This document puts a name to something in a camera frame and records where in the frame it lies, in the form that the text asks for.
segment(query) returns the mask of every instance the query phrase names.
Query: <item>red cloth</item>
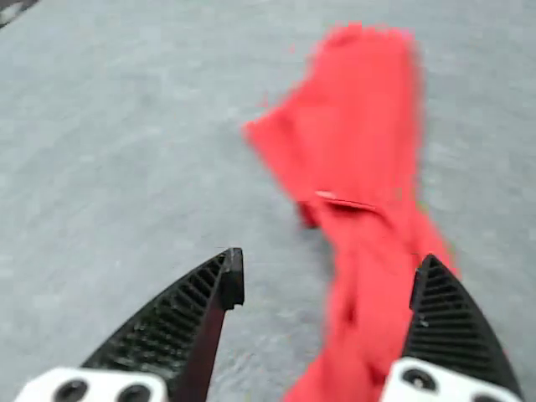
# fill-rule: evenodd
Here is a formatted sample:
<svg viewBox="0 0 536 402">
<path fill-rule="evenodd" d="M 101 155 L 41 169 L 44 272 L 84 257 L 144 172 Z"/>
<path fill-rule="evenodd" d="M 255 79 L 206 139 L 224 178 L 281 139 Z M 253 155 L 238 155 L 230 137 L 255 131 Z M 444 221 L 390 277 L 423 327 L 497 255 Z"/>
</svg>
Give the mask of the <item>red cloth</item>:
<svg viewBox="0 0 536 402">
<path fill-rule="evenodd" d="M 372 402 L 401 353 L 415 268 L 450 258 L 416 203 L 420 82 L 413 40 L 336 29 L 307 78 L 247 138 L 332 243 L 325 347 L 287 402 Z"/>
</svg>

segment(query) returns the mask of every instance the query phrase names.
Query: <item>gray floor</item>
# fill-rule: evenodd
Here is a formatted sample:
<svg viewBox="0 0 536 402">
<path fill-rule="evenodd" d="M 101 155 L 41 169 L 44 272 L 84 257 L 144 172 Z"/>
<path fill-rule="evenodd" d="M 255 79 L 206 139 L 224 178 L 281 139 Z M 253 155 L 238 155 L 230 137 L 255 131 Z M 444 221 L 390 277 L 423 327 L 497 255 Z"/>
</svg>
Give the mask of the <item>gray floor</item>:
<svg viewBox="0 0 536 402">
<path fill-rule="evenodd" d="M 521 0 L 43 0 L 0 33 L 2 400 L 229 245 L 247 304 L 211 400 L 277 400 L 318 350 L 329 254 L 239 127 L 348 20 L 416 31 L 425 199 L 536 400 L 535 18 Z"/>
</svg>

